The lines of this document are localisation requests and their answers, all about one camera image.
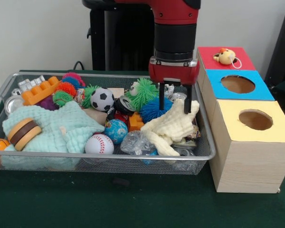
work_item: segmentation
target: orange lego brick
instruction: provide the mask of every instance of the orange lego brick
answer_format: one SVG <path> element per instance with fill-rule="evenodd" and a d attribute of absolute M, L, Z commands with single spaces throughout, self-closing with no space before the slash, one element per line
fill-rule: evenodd
<path fill-rule="evenodd" d="M 24 92 L 21 96 L 24 100 L 23 105 L 35 105 L 44 98 L 52 95 L 59 84 L 59 80 L 53 76 L 48 81 L 33 87 L 30 91 Z"/>
<path fill-rule="evenodd" d="M 143 119 L 141 116 L 135 112 L 132 116 L 129 117 L 128 131 L 139 131 L 141 127 L 144 126 Z"/>

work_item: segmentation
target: metal wire basket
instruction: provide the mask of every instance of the metal wire basket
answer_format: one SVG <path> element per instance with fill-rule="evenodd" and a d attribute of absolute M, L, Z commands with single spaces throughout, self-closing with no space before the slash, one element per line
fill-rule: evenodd
<path fill-rule="evenodd" d="M 61 73 L 37 73 L 19 72 L 10 75 L 0 88 L 0 138 L 5 138 L 2 122 L 7 118 L 4 112 L 4 103 L 11 96 L 14 88 L 18 88 L 18 82 L 25 79 L 35 79 L 43 75 L 46 80 L 51 76 L 59 79 Z M 142 76 L 137 75 L 101 75 L 101 74 L 80 74 L 85 83 L 99 85 L 102 87 L 130 88 L 131 84 Z M 177 87 L 177 92 L 182 92 L 183 87 Z M 197 147 L 194 149 L 195 156 L 147 156 L 128 155 L 115 147 L 112 155 L 105 154 L 85 154 L 85 153 L 51 153 L 51 152 L 10 152 L 0 151 L 1 156 L 14 156 L 17 163 L 12 168 L 0 166 L 0 170 L 31 170 L 31 171 L 52 171 L 49 168 L 30 168 L 21 166 L 29 161 L 41 161 L 42 159 L 63 160 L 70 159 L 76 161 L 75 168 L 62 169 L 57 171 L 78 171 L 78 172 L 110 172 L 110 173 L 150 173 L 150 174 L 194 174 L 197 175 L 203 168 L 207 160 L 216 154 L 216 148 L 207 119 L 206 110 L 201 97 L 199 86 L 196 84 L 192 91 L 192 99 L 200 104 L 199 112 L 196 116 L 201 137 L 197 140 Z M 183 165 L 189 165 L 190 170 L 183 169 Z"/>

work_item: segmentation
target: green spiky ball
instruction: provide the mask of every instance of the green spiky ball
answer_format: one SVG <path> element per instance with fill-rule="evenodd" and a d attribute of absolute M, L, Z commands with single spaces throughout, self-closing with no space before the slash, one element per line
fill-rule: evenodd
<path fill-rule="evenodd" d="M 92 86 L 91 84 L 85 88 L 85 98 L 84 98 L 84 100 L 83 100 L 82 103 L 81 103 L 81 106 L 82 106 L 83 108 L 90 108 L 90 107 L 92 107 L 91 101 L 90 101 L 91 94 L 92 94 L 97 88 L 99 88 L 99 86 L 97 86 L 97 85 Z"/>
<path fill-rule="evenodd" d="M 63 91 L 57 91 L 53 95 L 53 102 L 57 104 L 60 108 L 63 107 L 67 102 L 72 100 L 72 96 Z"/>
<path fill-rule="evenodd" d="M 149 101 L 158 97 L 159 91 L 156 88 L 156 85 L 147 78 L 141 77 L 137 82 L 139 83 L 139 86 L 137 87 L 138 94 L 132 96 L 130 92 L 127 92 L 125 95 L 131 99 L 131 105 L 139 112 Z"/>

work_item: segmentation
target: wooden box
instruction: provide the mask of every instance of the wooden box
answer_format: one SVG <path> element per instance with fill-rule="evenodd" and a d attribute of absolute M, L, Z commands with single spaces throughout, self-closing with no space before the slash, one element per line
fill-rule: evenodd
<path fill-rule="evenodd" d="M 233 50 L 236 53 L 236 57 L 241 60 L 241 70 L 255 70 L 252 61 L 242 47 L 226 48 Z M 206 70 L 234 70 L 232 65 L 224 65 L 213 60 L 213 56 L 217 55 L 220 49 L 221 47 L 198 47 L 197 59 L 200 62 L 200 70 L 197 81 L 201 91 L 203 90 Z"/>
<path fill-rule="evenodd" d="M 211 123 L 217 99 L 274 101 L 257 71 L 206 70 L 202 91 L 208 119 Z"/>
<path fill-rule="evenodd" d="M 278 102 L 217 100 L 211 128 L 217 192 L 277 193 L 285 177 L 285 115 Z"/>

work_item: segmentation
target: mint green cloth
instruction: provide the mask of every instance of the mint green cloth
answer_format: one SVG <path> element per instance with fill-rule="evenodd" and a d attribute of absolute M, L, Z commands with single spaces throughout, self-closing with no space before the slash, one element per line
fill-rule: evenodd
<path fill-rule="evenodd" d="M 84 153 L 85 143 L 95 132 L 105 127 L 86 115 L 75 101 L 62 108 L 49 111 L 39 106 L 25 106 L 17 109 L 3 122 L 3 131 L 8 135 L 11 129 L 25 118 L 33 118 L 42 133 L 32 139 L 22 151 Z M 7 151 L 15 151 L 9 146 Z M 74 169 L 80 159 L 53 157 L 2 156 L 1 164 L 6 169 Z"/>

